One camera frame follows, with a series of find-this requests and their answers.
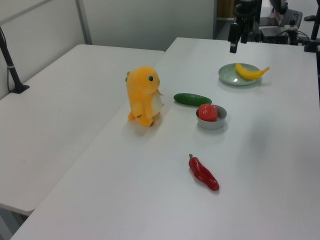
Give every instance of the white table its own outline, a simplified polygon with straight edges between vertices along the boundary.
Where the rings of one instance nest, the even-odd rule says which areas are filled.
[[[219,68],[236,62],[270,70],[255,85],[222,83]],[[155,68],[160,119],[127,122],[127,101],[12,240],[319,239],[315,55],[252,42],[232,54],[227,41],[178,38]],[[174,103],[182,92],[223,106],[225,126],[197,126],[196,108]],[[190,153],[219,192],[195,180]]]
[[[126,73],[162,51],[78,45],[0,101],[0,207],[29,215],[127,97]]]

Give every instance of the green cucumber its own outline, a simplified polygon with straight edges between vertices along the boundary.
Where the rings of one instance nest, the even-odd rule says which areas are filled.
[[[173,96],[174,100],[179,104],[190,106],[200,106],[201,104],[212,104],[210,98],[192,93],[178,93]]]

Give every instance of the green plate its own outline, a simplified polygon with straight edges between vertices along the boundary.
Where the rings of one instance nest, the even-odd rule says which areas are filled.
[[[248,71],[259,71],[260,69],[256,66],[246,64],[246,63],[240,63],[245,69]],[[219,78],[231,85],[237,85],[237,86],[245,86],[245,85],[251,85],[255,84],[257,81],[259,81],[261,78],[254,79],[254,80],[246,80],[245,78],[242,78],[238,73],[236,73],[236,64],[228,64],[219,69]]]

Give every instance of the toy fruit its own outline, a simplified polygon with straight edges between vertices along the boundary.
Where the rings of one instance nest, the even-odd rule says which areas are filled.
[[[192,93],[178,93],[173,96],[174,100],[179,104],[190,106],[200,106],[201,104],[211,104],[211,99]]]
[[[153,117],[162,108],[160,79],[151,66],[141,66],[127,73],[125,79],[131,111],[128,120],[137,119],[143,126],[152,126]]]
[[[270,67],[267,67],[267,68],[265,68],[263,70],[259,70],[259,71],[248,71],[240,63],[235,64],[236,73],[247,80],[259,79],[269,69],[270,69]]]
[[[219,190],[220,188],[219,183],[217,182],[215,177],[211,174],[211,172],[201,164],[201,162],[197,157],[192,156],[192,154],[189,154],[189,157],[190,157],[189,167],[193,172],[193,175],[195,176],[195,178],[205,183],[208,186],[208,188],[211,189],[212,191]]]
[[[218,117],[217,108],[214,105],[211,105],[208,103],[201,104],[199,106],[198,117],[201,120],[204,120],[207,122],[215,122],[217,121],[217,117]]]

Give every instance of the fake vegetable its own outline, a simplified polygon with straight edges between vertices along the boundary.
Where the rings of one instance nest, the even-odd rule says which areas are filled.
[[[212,191],[219,190],[220,186],[215,177],[211,174],[211,172],[203,166],[197,157],[192,156],[189,154],[189,167],[193,172],[193,175],[200,180],[201,182],[205,183],[209,189]]]
[[[190,106],[200,106],[201,104],[211,104],[210,98],[192,93],[178,93],[173,96],[174,100],[179,104]]]
[[[218,111],[214,105],[211,104],[201,104],[199,106],[199,118],[201,120],[207,121],[207,122],[215,122],[217,121],[218,117]]]

